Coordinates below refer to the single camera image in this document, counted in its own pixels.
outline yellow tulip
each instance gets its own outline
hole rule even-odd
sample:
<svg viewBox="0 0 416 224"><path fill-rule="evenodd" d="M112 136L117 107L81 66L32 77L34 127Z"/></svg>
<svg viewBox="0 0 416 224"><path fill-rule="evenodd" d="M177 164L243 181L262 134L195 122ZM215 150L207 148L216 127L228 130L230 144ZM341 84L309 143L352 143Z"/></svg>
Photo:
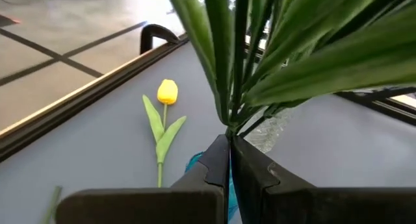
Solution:
<svg viewBox="0 0 416 224"><path fill-rule="evenodd" d="M177 100L177 86L175 81L164 79L157 90L157 99L166 105L175 104Z"/></svg>

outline blue object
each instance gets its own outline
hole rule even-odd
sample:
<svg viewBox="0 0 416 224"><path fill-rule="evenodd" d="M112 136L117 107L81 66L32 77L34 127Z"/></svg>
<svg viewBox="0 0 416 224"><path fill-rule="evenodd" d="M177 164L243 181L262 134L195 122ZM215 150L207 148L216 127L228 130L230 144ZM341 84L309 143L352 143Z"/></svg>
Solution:
<svg viewBox="0 0 416 224"><path fill-rule="evenodd" d="M195 154L188 162L185 173L194 166L198 159L202 156L203 152ZM228 221L233 218L235 212L239 209L237 202L237 196L235 195L233 176L231 174L231 165L229 167L229 191L228 191Z"/></svg>

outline green stem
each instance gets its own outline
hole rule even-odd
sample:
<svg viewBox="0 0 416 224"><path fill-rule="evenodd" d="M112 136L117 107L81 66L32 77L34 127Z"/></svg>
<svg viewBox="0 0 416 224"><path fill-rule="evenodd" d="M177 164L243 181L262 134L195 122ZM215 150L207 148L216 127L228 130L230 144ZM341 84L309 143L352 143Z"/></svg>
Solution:
<svg viewBox="0 0 416 224"><path fill-rule="evenodd" d="M239 136L241 138L244 138L247 136L248 133L250 133L252 130L254 130L256 127L258 127L262 122L264 122L266 118L264 116L261 116L257 121L255 121L251 126L247 128L244 132L240 133Z"/></svg>
<svg viewBox="0 0 416 224"><path fill-rule="evenodd" d="M163 163L157 164L157 187L162 187Z"/></svg>
<svg viewBox="0 0 416 224"><path fill-rule="evenodd" d="M168 112L168 105L164 104L164 107L163 107L163 128L164 129L166 128L166 114L167 114L167 112Z"/></svg>
<svg viewBox="0 0 416 224"><path fill-rule="evenodd" d="M58 203L61 191L62 191L61 186L55 187L55 190L53 191L52 199L50 200L49 206L47 208L47 212L43 216L40 224L49 224L51 222L51 218L53 214L55 213L55 209L57 207L57 203Z"/></svg>

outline gray table surface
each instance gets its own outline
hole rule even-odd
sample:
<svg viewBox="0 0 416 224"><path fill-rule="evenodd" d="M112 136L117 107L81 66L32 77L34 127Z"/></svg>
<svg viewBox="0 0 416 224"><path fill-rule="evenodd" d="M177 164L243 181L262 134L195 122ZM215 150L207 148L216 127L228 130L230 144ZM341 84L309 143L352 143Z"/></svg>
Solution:
<svg viewBox="0 0 416 224"><path fill-rule="evenodd" d="M87 188L141 188L157 183L153 136L142 94L158 110L163 79L179 87L168 124L188 116L164 167L164 186L225 127L190 44L0 164L0 223L38 223L55 185L63 197ZM415 128L331 95L299 106L268 153L317 186L416 185ZM236 215L232 223L240 223Z"/></svg>

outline tiled floor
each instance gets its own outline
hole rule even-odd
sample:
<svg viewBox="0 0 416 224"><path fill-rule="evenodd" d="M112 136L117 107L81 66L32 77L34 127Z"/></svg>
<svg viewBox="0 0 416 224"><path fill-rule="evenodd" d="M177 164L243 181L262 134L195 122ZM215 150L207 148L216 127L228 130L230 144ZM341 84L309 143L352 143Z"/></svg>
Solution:
<svg viewBox="0 0 416 224"><path fill-rule="evenodd" d="M184 33L177 16L167 14L169 0L5 1L0 1L0 14L21 23L0 29L0 45L6 48L0 50L0 131L137 57L145 24ZM120 31L125 33L85 47ZM5 36L10 32L42 52ZM60 62L62 56L70 63Z"/></svg>

